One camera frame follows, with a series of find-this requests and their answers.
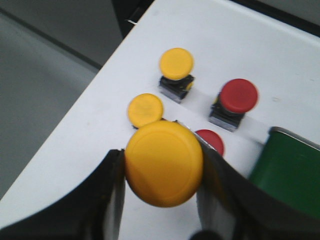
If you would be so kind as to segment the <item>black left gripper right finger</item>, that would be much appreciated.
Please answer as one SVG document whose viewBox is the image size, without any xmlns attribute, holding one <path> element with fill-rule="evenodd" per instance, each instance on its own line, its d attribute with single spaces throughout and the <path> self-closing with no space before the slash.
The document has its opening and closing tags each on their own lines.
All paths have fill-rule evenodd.
<svg viewBox="0 0 320 240">
<path fill-rule="evenodd" d="M 320 221 L 278 201 L 237 172 L 197 133 L 203 177 L 196 193 L 201 230 L 192 240 L 318 240 Z"/>
</svg>

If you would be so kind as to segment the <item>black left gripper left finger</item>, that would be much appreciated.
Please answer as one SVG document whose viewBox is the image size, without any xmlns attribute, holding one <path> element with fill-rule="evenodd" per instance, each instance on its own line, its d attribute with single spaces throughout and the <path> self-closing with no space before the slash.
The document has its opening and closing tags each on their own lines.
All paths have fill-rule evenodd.
<svg viewBox="0 0 320 240">
<path fill-rule="evenodd" d="M 125 198 L 124 151 L 110 150 L 75 189 L 0 230 L 2 240 L 117 240 Z"/>
</svg>

